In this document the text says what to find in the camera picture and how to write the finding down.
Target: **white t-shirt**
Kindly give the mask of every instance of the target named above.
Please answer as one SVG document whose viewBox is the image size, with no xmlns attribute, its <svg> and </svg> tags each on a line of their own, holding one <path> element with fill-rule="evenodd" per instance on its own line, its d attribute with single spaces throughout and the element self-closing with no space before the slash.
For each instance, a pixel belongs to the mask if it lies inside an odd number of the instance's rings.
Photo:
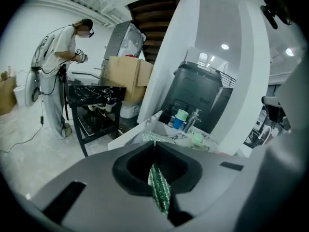
<svg viewBox="0 0 309 232">
<path fill-rule="evenodd" d="M 67 26 L 59 30 L 59 33 L 54 38 L 47 51 L 45 62 L 42 65 L 42 74 L 46 77 L 54 76 L 63 64 L 66 64 L 68 69 L 71 60 L 66 61 L 64 58 L 55 55 L 55 52 L 67 51 L 72 53 L 75 52 L 75 34 L 73 26 Z"/>
</svg>

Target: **wooden staircase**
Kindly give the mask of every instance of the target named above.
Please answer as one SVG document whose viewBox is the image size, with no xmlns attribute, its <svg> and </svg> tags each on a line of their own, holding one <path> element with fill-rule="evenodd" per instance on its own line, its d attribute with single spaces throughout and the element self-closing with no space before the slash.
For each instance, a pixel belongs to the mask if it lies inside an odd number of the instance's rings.
<svg viewBox="0 0 309 232">
<path fill-rule="evenodd" d="M 179 0 L 140 0 L 128 5 L 134 23 L 147 36 L 143 46 L 147 62 L 155 63 L 178 2 Z"/>
</svg>

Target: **white pants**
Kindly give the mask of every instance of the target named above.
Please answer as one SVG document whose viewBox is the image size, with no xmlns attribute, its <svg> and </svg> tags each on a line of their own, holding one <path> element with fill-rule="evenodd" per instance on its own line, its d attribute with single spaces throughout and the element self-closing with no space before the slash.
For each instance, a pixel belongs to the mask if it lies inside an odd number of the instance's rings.
<svg viewBox="0 0 309 232">
<path fill-rule="evenodd" d="M 62 116 L 64 105 L 63 83 L 60 81 L 58 75 L 45 77 L 42 75 L 42 73 L 40 73 L 40 82 L 41 91 L 44 94 L 49 94 L 54 89 L 50 95 L 42 95 L 42 98 L 47 114 L 47 119 L 53 133 L 57 139 L 65 139 L 66 135 L 63 128 L 65 119 Z"/>
</svg>

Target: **shoe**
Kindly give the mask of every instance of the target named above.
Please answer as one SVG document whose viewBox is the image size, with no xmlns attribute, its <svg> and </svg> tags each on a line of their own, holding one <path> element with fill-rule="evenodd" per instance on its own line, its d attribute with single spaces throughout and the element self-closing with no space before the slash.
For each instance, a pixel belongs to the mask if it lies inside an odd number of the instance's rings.
<svg viewBox="0 0 309 232">
<path fill-rule="evenodd" d="M 63 128 L 64 128 L 64 129 L 70 128 L 70 125 L 69 125 L 68 123 L 64 123 L 64 124 L 63 124 Z"/>
<path fill-rule="evenodd" d="M 71 127 L 64 129 L 64 132 L 65 132 L 65 134 L 66 134 L 66 137 L 67 137 L 67 136 L 70 136 L 70 135 L 72 134 L 72 129 L 71 129 Z"/>
</svg>

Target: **person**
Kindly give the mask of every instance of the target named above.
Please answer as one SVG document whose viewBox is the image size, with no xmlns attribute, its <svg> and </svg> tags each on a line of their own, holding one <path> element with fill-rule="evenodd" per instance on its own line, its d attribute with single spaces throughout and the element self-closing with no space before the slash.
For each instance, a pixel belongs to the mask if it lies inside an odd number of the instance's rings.
<svg viewBox="0 0 309 232">
<path fill-rule="evenodd" d="M 69 68 L 70 62 L 80 62 L 82 56 L 75 54 L 75 36 L 87 38 L 93 22 L 83 19 L 59 29 L 51 43 L 40 73 L 41 91 L 50 127 L 57 139 L 65 139 L 72 129 L 62 115 L 64 106 L 64 84 L 60 80 L 60 68 Z"/>
</svg>

